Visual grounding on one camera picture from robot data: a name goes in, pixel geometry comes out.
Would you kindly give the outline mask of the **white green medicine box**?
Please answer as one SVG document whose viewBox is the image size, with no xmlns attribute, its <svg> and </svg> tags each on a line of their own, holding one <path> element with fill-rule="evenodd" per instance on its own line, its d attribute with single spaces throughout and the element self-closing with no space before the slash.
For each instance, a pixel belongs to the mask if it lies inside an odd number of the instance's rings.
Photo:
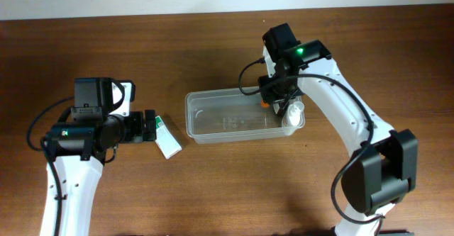
<svg viewBox="0 0 454 236">
<path fill-rule="evenodd" d="M 167 126 L 165 125 L 161 117 L 156 116 L 155 119 L 157 135 L 155 142 L 157 143 L 157 146 L 160 148 L 165 159 L 170 159 L 172 156 L 181 151 L 182 147 L 174 138 L 174 136 L 171 134 L 171 132 L 167 129 Z"/>
</svg>

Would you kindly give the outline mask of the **orange tube white cap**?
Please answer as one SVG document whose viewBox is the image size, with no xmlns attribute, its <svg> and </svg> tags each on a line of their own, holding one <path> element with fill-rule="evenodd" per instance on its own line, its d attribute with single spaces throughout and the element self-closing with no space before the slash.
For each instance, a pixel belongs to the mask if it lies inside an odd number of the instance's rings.
<svg viewBox="0 0 454 236">
<path fill-rule="evenodd" d="M 263 108 L 269 108 L 270 107 L 270 105 L 268 103 L 264 102 L 264 101 L 261 101 L 261 106 Z"/>
</svg>

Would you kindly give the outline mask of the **black bottle white cap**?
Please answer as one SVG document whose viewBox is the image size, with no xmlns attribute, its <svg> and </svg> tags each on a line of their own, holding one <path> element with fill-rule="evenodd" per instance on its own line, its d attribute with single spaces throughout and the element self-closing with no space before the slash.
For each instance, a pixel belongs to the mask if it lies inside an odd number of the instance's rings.
<svg viewBox="0 0 454 236">
<path fill-rule="evenodd" d="M 285 111 L 287 109 L 287 105 L 285 102 L 280 102 L 280 103 L 274 103 L 273 109 L 278 117 L 283 117 L 285 114 Z"/>
</svg>

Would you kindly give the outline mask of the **white spray bottle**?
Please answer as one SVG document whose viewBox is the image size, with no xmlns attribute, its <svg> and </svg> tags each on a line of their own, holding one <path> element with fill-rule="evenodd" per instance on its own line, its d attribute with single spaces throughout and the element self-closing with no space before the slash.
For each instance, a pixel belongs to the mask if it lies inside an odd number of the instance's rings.
<svg viewBox="0 0 454 236">
<path fill-rule="evenodd" d="M 282 127 L 301 128 L 304 124 L 304 104 L 301 101 L 290 103 L 282 118 Z"/>
</svg>

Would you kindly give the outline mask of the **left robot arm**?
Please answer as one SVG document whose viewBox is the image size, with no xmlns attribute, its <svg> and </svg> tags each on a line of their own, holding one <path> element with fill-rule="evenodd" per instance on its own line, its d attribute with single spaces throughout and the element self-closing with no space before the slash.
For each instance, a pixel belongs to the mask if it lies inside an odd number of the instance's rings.
<svg viewBox="0 0 454 236">
<path fill-rule="evenodd" d="M 74 105 L 41 139 L 47 196 L 41 235 L 88 235 L 94 195 L 108 150 L 157 139 L 153 110 L 132 111 L 135 84 L 108 77 L 77 78 Z"/>
</svg>

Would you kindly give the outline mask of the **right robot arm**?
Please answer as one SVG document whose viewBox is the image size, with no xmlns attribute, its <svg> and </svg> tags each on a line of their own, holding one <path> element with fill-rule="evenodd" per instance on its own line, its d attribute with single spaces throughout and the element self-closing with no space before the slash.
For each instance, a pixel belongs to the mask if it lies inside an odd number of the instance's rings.
<svg viewBox="0 0 454 236">
<path fill-rule="evenodd" d="M 340 135 L 349 160 L 335 175 L 331 200 L 341 186 L 348 205 L 327 235 L 381 235 L 386 214 L 416 187 L 418 140 L 382 120 L 341 74 L 320 40 L 302 43 L 288 24 L 262 37 L 267 75 L 259 92 L 275 113 L 286 118 L 297 96 L 308 96 Z"/>
</svg>

